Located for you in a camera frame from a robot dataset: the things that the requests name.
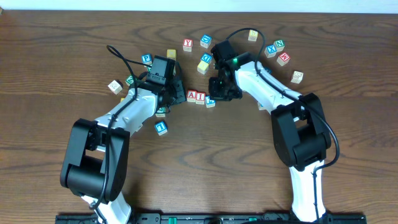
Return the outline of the red A block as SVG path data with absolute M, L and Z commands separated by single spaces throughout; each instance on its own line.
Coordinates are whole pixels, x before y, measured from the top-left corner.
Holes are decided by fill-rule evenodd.
M 187 101 L 195 103 L 197 98 L 197 91 L 196 90 L 188 90 L 187 91 Z

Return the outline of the blue 2 block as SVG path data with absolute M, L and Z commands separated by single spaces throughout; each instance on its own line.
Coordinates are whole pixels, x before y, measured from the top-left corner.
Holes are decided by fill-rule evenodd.
M 215 107 L 216 101 L 215 101 L 215 100 L 212 100 L 212 99 L 210 98 L 210 96 L 206 96 L 206 97 L 205 97 L 205 105 L 206 105 L 207 108 Z

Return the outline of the red I block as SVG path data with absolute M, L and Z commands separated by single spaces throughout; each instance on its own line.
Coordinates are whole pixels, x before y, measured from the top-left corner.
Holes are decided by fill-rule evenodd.
M 205 104 L 205 98 L 206 98 L 206 94 L 205 93 L 197 92 L 195 103 L 198 104 L 198 105 L 204 105 Z

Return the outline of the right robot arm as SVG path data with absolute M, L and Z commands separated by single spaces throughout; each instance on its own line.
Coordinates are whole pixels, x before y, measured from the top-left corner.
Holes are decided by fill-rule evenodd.
M 321 179 L 331 137 L 320 99 L 313 93 L 292 91 L 268 73 L 254 55 L 238 54 L 228 40 L 211 49 L 217 77 L 209 79 L 210 98 L 240 99 L 250 94 L 271 116 L 274 147 L 289 168 L 292 179 L 292 211 L 301 222 L 319 221 L 326 213 Z

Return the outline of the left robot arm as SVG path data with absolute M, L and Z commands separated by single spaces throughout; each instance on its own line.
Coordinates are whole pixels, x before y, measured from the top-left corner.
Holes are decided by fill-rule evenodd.
M 58 215 L 56 223 L 128 223 L 131 206 L 122 188 L 126 179 L 130 137 L 159 108 L 186 101 L 175 61 L 156 56 L 150 71 L 134 80 L 127 96 L 94 121 L 72 126 L 60 173 L 62 187 L 86 201 L 92 215 Z

